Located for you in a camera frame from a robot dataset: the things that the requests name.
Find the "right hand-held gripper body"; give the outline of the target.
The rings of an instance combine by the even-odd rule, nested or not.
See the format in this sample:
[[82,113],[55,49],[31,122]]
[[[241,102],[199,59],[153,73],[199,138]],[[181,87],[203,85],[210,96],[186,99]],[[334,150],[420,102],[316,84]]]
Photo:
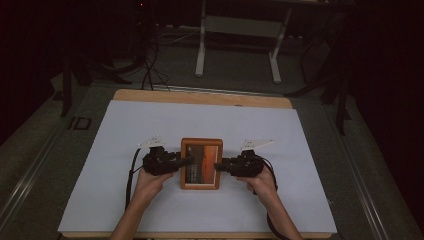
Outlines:
[[227,172],[236,177],[257,177],[264,168],[274,173],[272,164],[255,153],[257,148],[270,145],[273,140],[245,140],[241,146],[241,153],[227,160]]

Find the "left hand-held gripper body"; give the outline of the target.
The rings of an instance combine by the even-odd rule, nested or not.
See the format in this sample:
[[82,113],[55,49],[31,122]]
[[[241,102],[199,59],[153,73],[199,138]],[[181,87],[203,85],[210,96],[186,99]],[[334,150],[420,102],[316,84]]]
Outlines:
[[179,169],[177,159],[179,152],[168,152],[164,148],[165,142],[156,135],[138,145],[139,149],[147,148],[149,152],[143,157],[142,167],[154,176],[176,172]]

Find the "wooden picture frame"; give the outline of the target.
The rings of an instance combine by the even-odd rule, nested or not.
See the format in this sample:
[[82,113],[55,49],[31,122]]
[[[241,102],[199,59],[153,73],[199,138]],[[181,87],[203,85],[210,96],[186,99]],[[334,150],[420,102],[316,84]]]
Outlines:
[[181,168],[180,187],[184,190],[218,190],[220,172],[215,169],[222,162],[223,141],[210,138],[183,138],[181,157],[193,163]]

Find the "person's right hand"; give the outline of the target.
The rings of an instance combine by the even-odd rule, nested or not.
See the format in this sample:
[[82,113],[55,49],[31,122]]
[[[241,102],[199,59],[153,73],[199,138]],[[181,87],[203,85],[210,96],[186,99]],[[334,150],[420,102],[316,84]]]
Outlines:
[[263,204],[273,202],[278,198],[274,177],[266,167],[256,177],[237,177],[237,180],[245,182],[247,189],[255,192]]

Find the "person's left hand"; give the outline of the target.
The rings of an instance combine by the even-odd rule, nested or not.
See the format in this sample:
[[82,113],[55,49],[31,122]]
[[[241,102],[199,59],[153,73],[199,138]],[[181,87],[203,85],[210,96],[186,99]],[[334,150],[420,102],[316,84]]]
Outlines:
[[139,170],[134,196],[137,199],[143,199],[145,201],[153,200],[154,197],[162,190],[163,184],[173,176],[173,173],[155,176],[141,168]]

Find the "black floor socket box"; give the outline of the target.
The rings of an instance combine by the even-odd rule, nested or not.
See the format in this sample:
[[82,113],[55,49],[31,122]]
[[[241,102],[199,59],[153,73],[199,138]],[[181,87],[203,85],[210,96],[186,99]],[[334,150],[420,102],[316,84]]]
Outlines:
[[73,117],[70,124],[68,125],[68,130],[88,130],[92,124],[91,118],[86,117]]

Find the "black metal stand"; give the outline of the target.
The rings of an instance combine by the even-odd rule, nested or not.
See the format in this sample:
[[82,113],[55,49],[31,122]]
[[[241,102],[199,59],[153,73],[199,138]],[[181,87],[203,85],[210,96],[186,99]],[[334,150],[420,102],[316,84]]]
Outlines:
[[93,59],[79,52],[66,50],[63,53],[62,64],[62,117],[67,115],[72,106],[72,77],[75,77],[80,85],[89,86],[92,82],[89,70],[97,72],[115,83],[129,84],[129,81],[120,78],[112,70]]
[[320,97],[323,104],[330,105],[337,100],[335,124],[341,135],[345,134],[344,119],[347,117],[346,101],[351,77],[344,47],[347,22],[346,13],[327,14],[301,55],[300,67],[305,86],[285,93],[287,97],[299,97],[323,87]]

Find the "metal floor rail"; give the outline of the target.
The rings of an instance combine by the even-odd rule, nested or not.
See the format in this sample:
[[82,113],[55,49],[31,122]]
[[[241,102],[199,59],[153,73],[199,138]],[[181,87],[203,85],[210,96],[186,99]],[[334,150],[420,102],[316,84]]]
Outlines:
[[358,196],[358,200],[361,204],[362,212],[364,213],[368,225],[371,228],[375,240],[389,240],[387,231],[381,221],[380,214],[376,208],[375,202],[370,195],[367,185],[360,173],[356,159],[353,153],[349,149],[344,136],[339,132],[336,126],[336,120],[334,114],[336,111],[332,106],[324,105],[323,109],[330,123],[333,134],[335,135],[338,144],[344,155],[347,171],[352,180],[353,187]]
[[7,231],[12,219],[15,217],[38,178],[39,172],[45,163],[45,159],[50,154],[56,140],[62,133],[63,129],[58,128],[48,135],[48,138],[38,148],[35,157],[30,162],[23,176],[15,185],[12,193],[0,208],[0,235]]

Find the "white metal table frame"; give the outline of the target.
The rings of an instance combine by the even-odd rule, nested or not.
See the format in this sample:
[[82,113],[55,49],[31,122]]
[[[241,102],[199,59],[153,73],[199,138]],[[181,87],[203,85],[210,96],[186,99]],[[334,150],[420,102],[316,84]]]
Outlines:
[[206,13],[207,2],[208,0],[202,0],[201,5],[200,41],[195,67],[195,76],[203,76],[206,55],[206,33],[215,32],[243,36],[274,38],[276,40],[275,47],[268,53],[268,59],[273,81],[275,84],[280,84],[282,82],[282,78],[280,75],[277,57],[285,37],[289,20],[292,15],[292,8],[288,8],[285,11],[283,20],[281,22],[272,22],[208,15]]

